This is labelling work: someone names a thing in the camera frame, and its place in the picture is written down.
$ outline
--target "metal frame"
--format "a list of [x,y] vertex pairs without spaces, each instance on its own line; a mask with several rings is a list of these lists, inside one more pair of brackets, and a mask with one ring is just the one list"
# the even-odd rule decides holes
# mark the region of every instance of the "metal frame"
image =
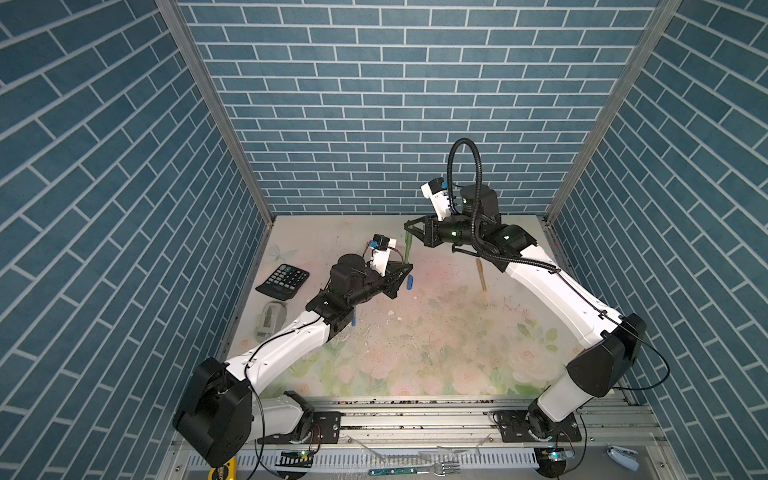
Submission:
[[600,110],[598,118],[594,121],[592,129],[584,139],[584,144],[581,145],[581,150],[576,155],[571,169],[565,175],[565,179],[563,179],[562,185],[554,195],[552,203],[547,207],[547,211],[544,214],[544,219],[547,223],[552,223],[563,209],[568,195],[576,187],[578,179],[592,160],[592,155],[594,155],[600,142],[603,141],[603,137],[605,137],[605,133],[614,121],[616,113],[618,113],[619,108],[624,103],[624,99],[627,98],[637,77],[640,76],[645,62],[648,61],[650,54],[656,48],[656,44],[661,39],[664,30],[667,29],[680,3],[681,0],[660,0],[654,13],[651,14],[640,40],[635,48],[632,49],[632,53],[629,59],[627,59],[627,64],[624,66],[621,76],[608,96],[605,106]]
[[[314,398],[309,401],[316,411],[341,412],[339,443],[324,445],[337,452],[370,449],[473,449],[493,453],[510,447],[542,447],[545,443],[503,443],[489,412],[501,409],[525,409],[530,400],[502,396],[433,397],[344,397]],[[622,445],[647,448],[660,480],[682,480],[662,428],[650,406],[630,406],[620,396],[594,399],[578,410],[587,427],[588,446]],[[279,449],[268,445],[268,449]],[[243,447],[248,455],[252,445]],[[197,453],[184,440],[175,439],[157,478],[181,479],[188,462]]]
[[219,348],[216,350],[215,357],[220,361],[227,359],[232,346],[232,339],[235,337],[237,327],[240,325],[240,318],[245,310],[245,304],[248,301],[248,295],[253,288],[253,282],[256,280],[256,272],[259,270],[261,259],[264,256],[264,250],[266,250],[266,244],[270,239],[272,233],[272,225],[267,225],[264,231],[261,233],[261,239],[259,240],[259,247],[256,249],[256,253],[253,255],[253,259],[250,261],[250,267],[248,269],[248,276],[246,276],[243,288],[240,289],[240,295],[237,297],[237,303],[235,303],[235,310],[232,311],[230,321],[227,323],[227,329],[224,330],[224,335],[221,338]]
[[243,145],[240,143],[240,139],[237,138],[230,116],[221,102],[203,57],[200,56],[200,51],[197,50],[197,46],[192,38],[192,31],[184,19],[181,7],[177,0],[156,0],[156,3],[160,9],[160,14],[163,16],[163,20],[168,25],[170,35],[176,41],[176,46],[179,48],[181,56],[184,57],[184,61],[190,69],[195,85],[200,90],[200,94],[203,95],[203,100],[208,106],[216,126],[219,128],[224,143],[227,144],[227,148],[229,148],[232,154],[237,170],[243,176],[245,184],[248,186],[248,191],[251,197],[253,197],[253,201],[256,202],[259,212],[264,216],[267,225],[271,227],[274,222],[274,215],[272,215],[270,206],[266,202],[261,188],[259,188],[259,184],[253,174],[253,169],[251,169],[245,150],[243,150]]

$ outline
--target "table surface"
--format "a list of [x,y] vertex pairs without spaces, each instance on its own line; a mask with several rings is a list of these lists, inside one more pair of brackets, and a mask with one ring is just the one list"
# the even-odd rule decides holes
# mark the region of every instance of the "table surface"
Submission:
[[[278,217],[253,288],[281,263],[310,273],[285,302],[296,318],[328,281],[345,253],[360,254],[380,233],[405,253],[407,216]],[[551,255],[534,216],[505,216]],[[534,398],[581,347],[568,328],[530,290],[483,260],[482,291],[474,257],[414,238],[409,262],[413,288],[394,300],[378,295],[356,308],[356,325],[305,355],[278,376],[264,396],[292,389],[303,396],[484,396]],[[274,299],[251,290],[230,356],[258,342],[255,328]]]

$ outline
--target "yellow tape measure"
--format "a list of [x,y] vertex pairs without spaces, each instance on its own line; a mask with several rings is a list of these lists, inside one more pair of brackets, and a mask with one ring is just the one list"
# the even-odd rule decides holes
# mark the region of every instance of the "yellow tape measure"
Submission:
[[208,474],[208,480],[235,480],[236,471],[237,461],[235,460],[235,457],[232,457],[224,464],[224,466],[212,468]]

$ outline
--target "brick wall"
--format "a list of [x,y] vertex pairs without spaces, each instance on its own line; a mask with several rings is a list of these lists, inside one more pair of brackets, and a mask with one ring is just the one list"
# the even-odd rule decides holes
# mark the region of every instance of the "brick wall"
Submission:
[[542,214],[657,0],[181,3],[277,213],[428,213],[467,136]]
[[263,229],[152,0],[0,2],[0,159],[0,478],[152,475]]
[[[768,465],[768,2],[684,0],[555,226],[650,323],[647,394],[691,478]],[[633,384],[663,375],[646,351]]]

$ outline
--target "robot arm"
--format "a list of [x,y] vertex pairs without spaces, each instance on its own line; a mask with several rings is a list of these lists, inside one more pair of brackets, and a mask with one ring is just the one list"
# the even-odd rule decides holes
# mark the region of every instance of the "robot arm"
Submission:
[[[451,208],[452,186],[439,177],[422,185],[435,214],[406,222],[405,229],[427,247],[451,243],[454,252],[491,261],[541,299],[584,347],[568,363],[566,372],[528,407],[531,434],[546,439],[559,432],[560,422],[575,409],[593,397],[607,395],[632,367],[645,322],[635,314],[624,317],[602,303],[557,268],[529,233],[517,225],[504,225],[496,192],[481,184],[479,152],[472,141],[456,141],[449,155],[449,170],[460,144],[472,149],[477,170],[475,185],[461,189],[461,211]],[[475,251],[457,248],[464,244],[472,245]]]
[[290,435],[297,442],[307,437],[314,408],[300,395],[285,392],[276,399],[257,398],[258,417],[253,415],[253,396],[341,332],[352,321],[356,305],[379,293],[397,297],[413,265],[389,261],[394,239],[375,235],[369,245],[373,248],[370,265],[360,255],[341,256],[331,267],[326,288],[278,333],[224,363],[209,358],[195,369],[174,428],[211,466],[224,465],[250,440],[274,434]]

